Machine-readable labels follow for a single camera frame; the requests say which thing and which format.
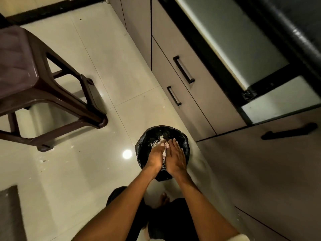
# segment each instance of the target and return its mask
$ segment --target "black trash bag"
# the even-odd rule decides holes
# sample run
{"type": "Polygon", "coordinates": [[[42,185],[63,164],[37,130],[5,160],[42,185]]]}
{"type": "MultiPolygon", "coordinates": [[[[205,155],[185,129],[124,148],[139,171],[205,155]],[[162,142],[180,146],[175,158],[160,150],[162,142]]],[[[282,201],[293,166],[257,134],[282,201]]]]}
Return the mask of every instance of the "black trash bag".
{"type": "MultiPolygon", "coordinates": [[[[179,146],[183,148],[186,165],[188,164],[190,149],[188,145],[188,138],[178,129],[174,129],[169,126],[159,125],[147,129],[143,135],[140,137],[138,142],[135,145],[135,151],[137,156],[137,161],[141,169],[147,163],[149,153],[151,151],[151,144],[159,139],[160,136],[164,136],[164,139],[169,141],[170,139],[176,139],[179,143],[179,146]]],[[[156,180],[161,182],[173,178],[167,171],[166,168],[159,171],[156,176],[156,180]]]]}

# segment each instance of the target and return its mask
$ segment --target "glossy floor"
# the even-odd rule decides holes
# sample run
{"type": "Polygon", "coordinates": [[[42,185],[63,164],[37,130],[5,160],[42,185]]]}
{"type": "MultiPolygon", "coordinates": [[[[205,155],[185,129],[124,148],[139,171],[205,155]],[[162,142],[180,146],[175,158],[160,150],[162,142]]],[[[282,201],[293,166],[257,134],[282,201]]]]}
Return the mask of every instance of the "glossy floor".
{"type": "MultiPolygon", "coordinates": [[[[83,128],[58,138],[46,153],[0,141],[0,190],[18,184],[28,241],[71,240],[105,206],[115,188],[127,186],[139,174],[134,145],[155,125],[173,126],[187,134],[193,180],[224,216],[240,230],[246,229],[110,5],[98,3],[25,28],[94,81],[109,119],[102,129],[83,128]]],[[[84,100],[75,78],[65,76],[58,83],[84,100]]],[[[19,110],[17,116],[25,137],[75,120],[47,104],[19,110]]],[[[0,129],[9,130],[6,116],[0,117],[0,129]]],[[[163,191],[171,199],[181,196],[174,180],[153,180],[146,202],[154,206],[163,191]]]]}

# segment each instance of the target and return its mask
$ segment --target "cabinet handle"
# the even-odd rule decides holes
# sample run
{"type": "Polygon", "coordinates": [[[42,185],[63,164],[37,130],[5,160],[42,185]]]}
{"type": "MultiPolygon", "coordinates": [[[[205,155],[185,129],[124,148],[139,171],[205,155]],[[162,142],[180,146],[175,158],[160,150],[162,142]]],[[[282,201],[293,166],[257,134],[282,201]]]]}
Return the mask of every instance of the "cabinet handle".
{"type": "Polygon", "coordinates": [[[179,56],[175,56],[173,57],[173,60],[175,62],[175,64],[179,67],[179,70],[181,71],[181,73],[183,74],[183,76],[185,77],[186,81],[191,84],[193,82],[195,82],[195,79],[190,79],[187,75],[187,73],[184,71],[184,69],[182,68],[182,66],[179,63],[179,56]]]}
{"type": "Polygon", "coordinates": [[[180,106],[180,105],[182,104],[182,102],[179,102],[179,103],[177,102],[177,100],[175,99],[173,93],[170,91],[171,88],[172,88],[172,86],[168,86],[168,87],[167,87],[167,90],[168,90],[168,92],[170,93],[170,95],[171,95],[171,97],[173,98],[173,100],[175,101],[175,104],[176,104],[177,106],[180,106]]]}
{"type": "Polygon", "coordinates": [[[316,123],[308,123],[307,125],[298,129],[291,129],[291,130],[277,132],[277,133],[268,131],[261,136],[261,139],[269,140],[269,139],[279,139],[279,138],[307,135],[312,131],[316,130],[317,128],[318,128],[318,125],[316,123]]]}

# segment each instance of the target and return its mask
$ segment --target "hand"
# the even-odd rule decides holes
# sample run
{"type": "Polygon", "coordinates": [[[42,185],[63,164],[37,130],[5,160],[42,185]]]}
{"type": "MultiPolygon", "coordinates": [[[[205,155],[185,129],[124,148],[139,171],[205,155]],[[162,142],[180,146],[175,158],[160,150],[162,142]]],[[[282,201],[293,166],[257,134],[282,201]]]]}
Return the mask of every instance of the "hand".
{"type": "Polygon", "coordinates": [[[174,178],[181,173],[186,173],[185,154],[175,139],[170,139],[169,141],[169,147],[166,149],[165,164],[166,170],[174,178]]]}
{"type": "Polygon", "coordinates": [[[147,163],[144,167],[144,169],[152,170],[153,174],[155,175],[154,178],[157,176],[163,165],[163,152],[165,150],[165,142],[166,140],[163,140],[160,144],[158,144],[158,146],[152,148],[148,156],[147,163]]]}

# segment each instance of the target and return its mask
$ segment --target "person's right hand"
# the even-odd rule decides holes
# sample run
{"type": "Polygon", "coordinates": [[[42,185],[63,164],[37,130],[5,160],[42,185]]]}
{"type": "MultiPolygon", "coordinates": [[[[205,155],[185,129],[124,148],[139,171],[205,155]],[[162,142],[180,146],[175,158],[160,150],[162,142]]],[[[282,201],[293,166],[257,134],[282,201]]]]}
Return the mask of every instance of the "person's right hand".
{"type": "Polygon", "coordinates": [[[166,147],[165,165],[167,172],[174,178],[186,172],[185,154],[175,139],[170,139],[169,147],[166,147]]]}

